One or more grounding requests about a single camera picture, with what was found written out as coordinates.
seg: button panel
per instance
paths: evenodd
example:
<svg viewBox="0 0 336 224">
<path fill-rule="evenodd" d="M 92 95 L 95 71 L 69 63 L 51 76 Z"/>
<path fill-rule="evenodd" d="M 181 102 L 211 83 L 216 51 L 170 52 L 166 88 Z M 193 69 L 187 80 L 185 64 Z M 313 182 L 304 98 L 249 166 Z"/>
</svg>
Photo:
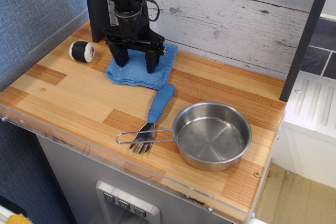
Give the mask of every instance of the button panel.
<svg viewBox="0 0 336 224">
<path fill-rule="evenodd" d="M 134 214 L 133 217 L 128 214 L 127 216 L 130 218 L 143 219 L 145 223 L 150 224 L 161 224 L 159 208 L 148 201 L 101 180 L 97 181 L 96 191 L 105 218 L 113 219 L 115 212 L 120 213 L 124 211 Z"/>
</svg>

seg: fork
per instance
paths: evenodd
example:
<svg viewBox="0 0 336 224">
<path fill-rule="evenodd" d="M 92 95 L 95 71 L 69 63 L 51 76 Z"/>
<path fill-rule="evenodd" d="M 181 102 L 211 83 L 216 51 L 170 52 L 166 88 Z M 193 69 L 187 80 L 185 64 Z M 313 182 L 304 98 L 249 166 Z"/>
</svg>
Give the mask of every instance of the fork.
<svg viewBox="0 0 336 224">
<path fill-rule="evenodd" d="M 137 144 L 136 142 L 154 140 L 155 132 L 153 130 L 155 130 L 155 124 L 161 117 L 164 108 L 168 104 L 170 98 L 173 97 L 174 93 L 175 87 L 172 84 L 166 84 L 158 90 L 158 93 L 156 94 L 152 102 L 151 108 L 149 109 L 147 122 L 139 130 L 138 134 L 134 139 L 134 143 L 130 146 L 130 149 L 135 146 L 133 150 L 134 153 L 136 153 L 140 147 L 141 148 L 138 154 L 141 154 L 143 152 L 146 153 L 152 147 L 153 143 Z"/>
</svg>

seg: stainless steel pot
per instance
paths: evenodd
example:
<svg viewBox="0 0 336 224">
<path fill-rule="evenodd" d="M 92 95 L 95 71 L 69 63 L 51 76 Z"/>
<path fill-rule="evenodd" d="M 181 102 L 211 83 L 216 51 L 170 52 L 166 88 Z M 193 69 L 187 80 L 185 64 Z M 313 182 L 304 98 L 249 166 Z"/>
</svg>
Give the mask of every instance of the stainless steel pot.
<svg viewBox="0 0 336 224">
<path fill-rule="evenodd" d="M 219 102 L 199 102 L 184 108 L 175 118 L 171 129 L 181 157 L 201 170 L 225 170 L 237 164 L 251 144 L 252 131 L 246 118 L 235 108 Z"/>
</svg>

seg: blue fork handle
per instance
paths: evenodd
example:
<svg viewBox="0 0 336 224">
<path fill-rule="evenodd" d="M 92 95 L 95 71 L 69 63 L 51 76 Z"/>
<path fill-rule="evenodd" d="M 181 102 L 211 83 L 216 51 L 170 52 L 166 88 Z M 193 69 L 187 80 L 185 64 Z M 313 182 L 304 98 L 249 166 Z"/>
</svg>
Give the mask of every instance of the blue fork handle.
<svg viewBox="0 0 336 224">
<path fill-rule="evenodd" d="M 174 93 L 175 87 L 172 84 L 166 84 L 158 90 L 158 93 L 152 102 L 152 106 L 149 109 L 147 119 L 149 123 L 156 123 L 159 120 L 164 108 L 168 104 L 170 98 L 173 97 Z"/>
</svg>

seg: yellow object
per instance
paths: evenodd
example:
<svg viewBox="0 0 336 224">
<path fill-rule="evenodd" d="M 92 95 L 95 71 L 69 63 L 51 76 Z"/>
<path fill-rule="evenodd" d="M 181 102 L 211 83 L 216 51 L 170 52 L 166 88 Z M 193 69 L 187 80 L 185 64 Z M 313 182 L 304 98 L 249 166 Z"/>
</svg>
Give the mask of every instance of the yellow object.
<svg viewBox="0 0 336 224">
<path fill-rule="evenodd" d="M 19 214 L 10 216 L 6 224 L 33 224 L 33 223 L 28 218 L 24 217 L 22 214 Z"/>
</svg>

